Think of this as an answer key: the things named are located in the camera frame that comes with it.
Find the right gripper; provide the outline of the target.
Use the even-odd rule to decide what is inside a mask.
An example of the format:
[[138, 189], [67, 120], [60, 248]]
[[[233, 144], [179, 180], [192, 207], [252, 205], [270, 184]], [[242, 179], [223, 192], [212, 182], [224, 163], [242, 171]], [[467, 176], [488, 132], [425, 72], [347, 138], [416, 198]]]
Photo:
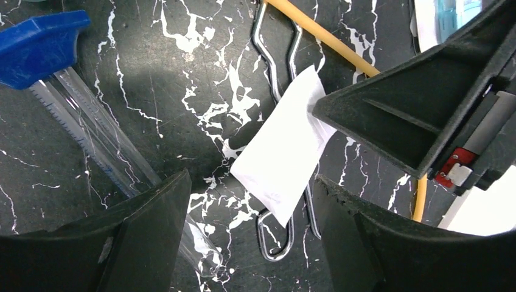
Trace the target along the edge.
[[515, 2], [494, 1], [445, 43], [319, 99], [312, 114], [409, 175], [432, 168], [456, 195], [487, 190], [515, 164], [514, 52]]

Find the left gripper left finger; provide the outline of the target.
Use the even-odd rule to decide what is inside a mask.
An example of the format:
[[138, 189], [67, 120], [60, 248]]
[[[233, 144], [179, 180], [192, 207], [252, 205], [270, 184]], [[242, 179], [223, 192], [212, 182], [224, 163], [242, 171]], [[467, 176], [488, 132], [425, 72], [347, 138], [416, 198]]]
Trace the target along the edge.
[[1, 290], [167, 291], [191, 186], [182, 170], [55, 231], [1, 237]]

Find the blue-handled syringe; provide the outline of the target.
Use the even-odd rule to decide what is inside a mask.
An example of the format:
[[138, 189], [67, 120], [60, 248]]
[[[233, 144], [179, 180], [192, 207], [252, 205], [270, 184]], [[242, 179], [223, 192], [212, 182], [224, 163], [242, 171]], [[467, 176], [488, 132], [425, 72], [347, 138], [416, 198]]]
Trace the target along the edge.
[[[128, 200], [172, 175], [155, 173], [73, 70], [79, 33], [90, 22], [85, 11], [76, 10], [29, 18], [2, 30], [1, 84], [30, 91]], [[177, 256], [201, 277], [214, 277], [223, 261], [187, 212]]]

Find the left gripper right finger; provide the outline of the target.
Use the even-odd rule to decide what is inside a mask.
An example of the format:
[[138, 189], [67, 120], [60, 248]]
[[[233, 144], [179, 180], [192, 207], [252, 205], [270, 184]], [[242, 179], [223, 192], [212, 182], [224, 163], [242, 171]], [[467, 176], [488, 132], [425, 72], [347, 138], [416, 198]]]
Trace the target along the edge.
[[323, 175], [313, 186], [335, 291], [514, 291], [515, 232], [487, 237], [397, 215]]

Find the white paper packet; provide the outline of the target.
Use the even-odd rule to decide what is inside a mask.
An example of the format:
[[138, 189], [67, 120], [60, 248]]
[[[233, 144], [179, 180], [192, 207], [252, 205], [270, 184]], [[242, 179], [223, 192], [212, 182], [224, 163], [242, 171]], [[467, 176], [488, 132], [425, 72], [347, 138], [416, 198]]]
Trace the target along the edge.
[[287, 226], [336, 132], [312, 115], [315, 103], [324, 96], [315, 67], [304, 69], [230, 168], [282, 227]]

